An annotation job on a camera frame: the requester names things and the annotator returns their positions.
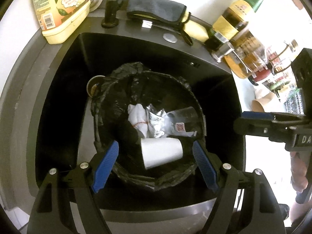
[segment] glass bottle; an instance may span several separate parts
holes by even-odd
[[[213,24],[205,41],[207,48],[216,51],[224,43],[243,30],[263,0],[238,0],[228,7]]]

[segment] black garbage bag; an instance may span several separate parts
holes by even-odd
[[[183,158],[145,170],[138,133],[128,121],[128,105],[152,104],[166,112],[192,106],[200,118],[201,132],[196,137],[178,138]],[[194,140],[205,143],[205,118],[202,109],[184,79],[150,71],[142,63],[124,64],[105,77],[92,98],[96,150],[119,143],[119,156],[113,172],[125,183],[157,191],[184,181],[197,168],[192,155]]]

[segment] gray dish towel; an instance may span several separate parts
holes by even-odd
[[[185,5],[170,0],[129,0],[127,7],[129,16],[147,15],[170,25],[181,23],[185,11]]]

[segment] white wall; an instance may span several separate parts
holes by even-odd
[[[0,93],[15,61],[38,29],[32,0],[14,0],[0,21]]]

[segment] aluminum foil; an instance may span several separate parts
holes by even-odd
[[[167,137],[164,131],[164,116],[166,112],[164,109],[157,112],[152,104],[146,107],[146,117],[149,127],[150,138],[164,138]]]

